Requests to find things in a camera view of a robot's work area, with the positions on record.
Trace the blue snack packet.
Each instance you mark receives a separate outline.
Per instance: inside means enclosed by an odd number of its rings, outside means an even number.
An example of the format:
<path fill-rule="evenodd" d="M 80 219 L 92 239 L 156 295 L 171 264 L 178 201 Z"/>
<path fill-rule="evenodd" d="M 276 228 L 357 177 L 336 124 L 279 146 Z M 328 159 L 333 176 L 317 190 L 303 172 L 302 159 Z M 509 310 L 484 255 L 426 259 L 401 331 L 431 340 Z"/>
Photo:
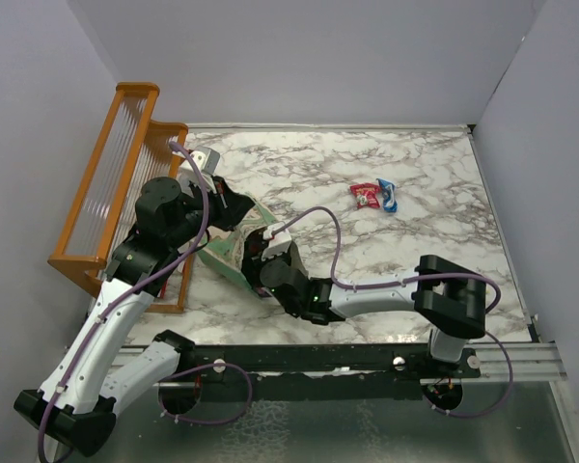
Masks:
<path fill-rule="evenodd" d="M 382 208 L 386 212 L 396 213 L 398 210 L 396 185 L 392 181 L 383 178 L 379 178 L 377 182 L 382 194 Z"/>

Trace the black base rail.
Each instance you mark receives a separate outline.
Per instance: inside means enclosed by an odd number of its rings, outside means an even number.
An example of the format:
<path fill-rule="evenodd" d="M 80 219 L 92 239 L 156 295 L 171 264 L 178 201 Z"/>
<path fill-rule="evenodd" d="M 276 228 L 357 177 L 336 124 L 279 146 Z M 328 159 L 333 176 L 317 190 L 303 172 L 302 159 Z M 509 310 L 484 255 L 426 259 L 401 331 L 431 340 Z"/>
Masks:
<path fill-rule="evenodd" d="M 170 412 L 202 402 L 391 398 L 419 400 L 424 380 L 475 379 L 464 349 L 458 364 L 431 359 L 424 343 L 195 345 L 179 360 L 176 379 L 158 396 Z"/>

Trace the red snack packet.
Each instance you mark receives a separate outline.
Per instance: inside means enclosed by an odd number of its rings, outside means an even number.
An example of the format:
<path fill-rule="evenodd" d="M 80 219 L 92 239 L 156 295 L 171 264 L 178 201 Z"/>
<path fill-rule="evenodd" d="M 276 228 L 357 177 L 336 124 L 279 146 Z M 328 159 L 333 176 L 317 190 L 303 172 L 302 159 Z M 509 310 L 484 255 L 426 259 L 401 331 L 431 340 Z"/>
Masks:
<path fill-rule="evenodd" d="M 374 183 L 359 183 L 349 186 L 349 191 L 353 195 L 358 209 L 363 207 L 380 208 L 377 198 L 380 188 Z"/>

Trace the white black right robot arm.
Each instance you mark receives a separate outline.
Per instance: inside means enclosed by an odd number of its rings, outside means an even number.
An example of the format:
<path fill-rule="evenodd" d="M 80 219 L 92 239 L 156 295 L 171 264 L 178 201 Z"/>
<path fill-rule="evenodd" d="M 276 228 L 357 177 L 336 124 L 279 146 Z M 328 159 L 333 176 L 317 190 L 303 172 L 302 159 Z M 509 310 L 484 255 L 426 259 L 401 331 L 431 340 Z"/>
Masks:
<path fill-rule="evenodd" d="M 469 340 L 485 335 L 486 280 L 435 255 L 420 257 L 417 267 L 391 278 L 359 283 L 312 278 L 297 245 L 285 232 L 281 244 L 259 229 L 244 243 L 240 271 L 260 296 L 270 296 L 286 313 L 316 325 L 328 325 L 368 313 L 414 312 L 432 325 L 426 370 L 445 377 L 455 370 Z"/>

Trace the wooden acrylic display rack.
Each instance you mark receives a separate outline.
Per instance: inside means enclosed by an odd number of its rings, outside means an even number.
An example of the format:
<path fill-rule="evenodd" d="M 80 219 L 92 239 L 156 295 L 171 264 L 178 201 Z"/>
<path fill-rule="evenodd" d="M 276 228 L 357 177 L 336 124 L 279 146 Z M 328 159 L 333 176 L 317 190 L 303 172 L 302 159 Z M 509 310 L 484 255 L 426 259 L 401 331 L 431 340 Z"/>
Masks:
<path fill-rule="evenodd" d="M 92 297 L 111 253 L 135 221 L 135 202 L 154 177 L 175 177 L 181 158 L 169 143 L 184 143 L 184 123 L 152 118 L 160 94 L 151 82 L 121 82 L 48 263 Z"/>

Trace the green illustrated paper bag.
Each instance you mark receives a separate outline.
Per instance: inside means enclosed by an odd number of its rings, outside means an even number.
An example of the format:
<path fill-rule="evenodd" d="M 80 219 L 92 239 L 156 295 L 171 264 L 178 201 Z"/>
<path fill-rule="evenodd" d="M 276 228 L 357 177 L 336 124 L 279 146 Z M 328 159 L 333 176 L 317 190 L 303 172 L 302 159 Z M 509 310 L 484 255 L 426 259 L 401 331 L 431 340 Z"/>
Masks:
<path fill-rule="evenodd" d="M 280 222 L 268 207 L 256 200 L 254 202 L 255 206 L 233 231 L 221 231 L 210 227 L 211 241 L 197 255 L 205 266 L 233 284 L 260 298 L 268 298 L 271 294 L 266 289 L 250 288 L 241 273 L 244 241 L 249 233 L 264 231 L 268 226 Z"/>

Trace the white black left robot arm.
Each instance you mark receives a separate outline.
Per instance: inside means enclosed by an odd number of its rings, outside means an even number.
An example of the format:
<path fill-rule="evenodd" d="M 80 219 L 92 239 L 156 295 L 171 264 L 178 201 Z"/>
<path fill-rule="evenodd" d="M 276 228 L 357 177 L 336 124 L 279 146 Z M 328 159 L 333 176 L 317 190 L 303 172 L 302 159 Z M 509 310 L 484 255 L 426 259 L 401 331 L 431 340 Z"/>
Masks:
<path fill-rule="evenodd" d="M 197 364 L 193 342 L 166 330 L 135 360 L 110 369 L 135 322 L 174 270 L 197 251 L 207 230 L 235 229 L 254 205 L 221 177 L 187 187 L 156 177 L 142 187 L 135 222 L 114 250 L 95 306 L 73 344 L 37 389 L 20 392 L 14 402 L 15 411 L 38 430 L 41 462 L 47 459 L 47 438 L 66 447 L 61 461 L 75 452 L 97 453 L 119 415 L 153 384 L 229 368 L 225 361 Z"/>

